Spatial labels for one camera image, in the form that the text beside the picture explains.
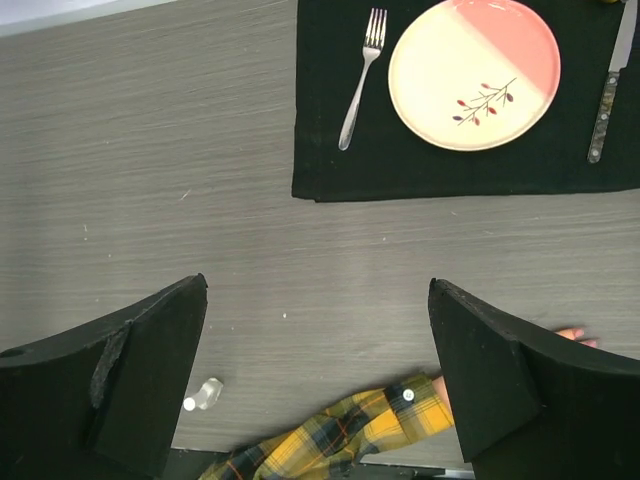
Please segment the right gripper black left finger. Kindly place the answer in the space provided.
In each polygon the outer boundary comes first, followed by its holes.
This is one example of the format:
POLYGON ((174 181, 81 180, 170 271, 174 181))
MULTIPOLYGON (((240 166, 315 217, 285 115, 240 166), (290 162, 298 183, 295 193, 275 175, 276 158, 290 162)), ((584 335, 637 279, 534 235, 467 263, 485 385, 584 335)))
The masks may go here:
POLYGON ((206 310, 196 274, 3 351, 2 478, 161 478, 206 310))

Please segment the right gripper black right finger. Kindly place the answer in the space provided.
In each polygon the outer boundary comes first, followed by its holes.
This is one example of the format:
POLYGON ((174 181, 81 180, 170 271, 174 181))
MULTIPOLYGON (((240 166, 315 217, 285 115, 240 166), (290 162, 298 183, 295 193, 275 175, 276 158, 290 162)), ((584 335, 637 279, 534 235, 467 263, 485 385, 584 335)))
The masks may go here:
POLYGON ((567 340, 444 279, 428 311, 478 479, 636 479, 639 363, 567 340))

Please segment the clear nail polish bottle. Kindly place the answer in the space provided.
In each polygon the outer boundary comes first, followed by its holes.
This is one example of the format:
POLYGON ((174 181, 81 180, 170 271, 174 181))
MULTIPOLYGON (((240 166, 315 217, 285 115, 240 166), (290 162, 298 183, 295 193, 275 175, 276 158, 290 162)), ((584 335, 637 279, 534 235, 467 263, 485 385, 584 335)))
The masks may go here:
POLYGON ((219 399, 223 387, 224 384, 217 378, 209 378, 197 393, 183 400, 183 408, 188 412, 209 409, 219 399))

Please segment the mannequin hand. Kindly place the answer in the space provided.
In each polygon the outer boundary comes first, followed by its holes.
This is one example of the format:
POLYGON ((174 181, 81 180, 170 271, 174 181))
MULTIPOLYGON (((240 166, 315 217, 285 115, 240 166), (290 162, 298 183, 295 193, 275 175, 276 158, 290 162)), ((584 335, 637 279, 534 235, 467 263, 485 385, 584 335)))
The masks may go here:
MULTIPOLYGON (((580 344, 583 344, 592 348, 598 347, 598 340, 595 338, 587 338, 585 330, 583 328, 570 327, 562 330, 557 330, 556 334, 566 339, 569 339, 571 341, 578 342, 580 344)), ((432 381, 432 385, 439 399, 444 403, 448 411, 452 412, 444 376, 440 375, 437 378, 435 378, 432 381)))

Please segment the yellow plaid shirt sleeve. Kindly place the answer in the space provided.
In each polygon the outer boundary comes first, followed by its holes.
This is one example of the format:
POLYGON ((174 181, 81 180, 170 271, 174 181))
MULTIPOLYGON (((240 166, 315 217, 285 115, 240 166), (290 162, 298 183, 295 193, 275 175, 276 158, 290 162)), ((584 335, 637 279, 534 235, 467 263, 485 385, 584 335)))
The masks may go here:
POLYGON ((202 479, 328 479, 363 457, 454 426, 445 380, 424 373, 348 396, 277 437, 222 455, 202 479))

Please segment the black cloth placemat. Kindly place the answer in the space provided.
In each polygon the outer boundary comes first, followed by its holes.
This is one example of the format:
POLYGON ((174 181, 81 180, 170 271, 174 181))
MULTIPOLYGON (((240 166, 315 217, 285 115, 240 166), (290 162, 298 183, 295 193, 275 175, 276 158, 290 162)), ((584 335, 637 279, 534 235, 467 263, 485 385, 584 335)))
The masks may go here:
POLYGON ((369 1, 302 1, 297 9, 291 193, 317 202, 479 195, 603 193, 639 185, 639 57, 621 73, 602 158, 587 159, 623 8, 535 1, 559 44, 562 76, 549 111, 522 137, 454 152, 413 134, 395 113, 383 53, 365 86, 353 141, 338 138, 362 68, 369 1))

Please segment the pink and cream plate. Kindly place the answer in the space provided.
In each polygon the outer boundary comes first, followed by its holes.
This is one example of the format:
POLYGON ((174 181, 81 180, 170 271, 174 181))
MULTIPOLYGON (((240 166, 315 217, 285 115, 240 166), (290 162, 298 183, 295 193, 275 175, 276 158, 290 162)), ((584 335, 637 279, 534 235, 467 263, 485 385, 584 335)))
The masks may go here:
POLYGON ((561 57, 547 23, 517 1, 442 1, 419 15, 391 54, 400 120, 424 141, 480 151, 522 136, 557 93, 561 57))

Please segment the silver fork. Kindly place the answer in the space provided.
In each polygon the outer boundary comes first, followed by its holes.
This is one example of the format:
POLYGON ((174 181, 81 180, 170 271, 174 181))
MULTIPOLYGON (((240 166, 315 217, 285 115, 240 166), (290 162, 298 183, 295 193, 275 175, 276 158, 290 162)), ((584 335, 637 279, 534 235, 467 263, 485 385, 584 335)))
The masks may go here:
POLYGON ((346 151, 351 144, 368 71, 372 63, 379 58, 384 48, 387 18, 388 12, 386 9, 373 8, 370 12, 362 47, 363 68, 340 131, 338 140, 340 151, 346 151))

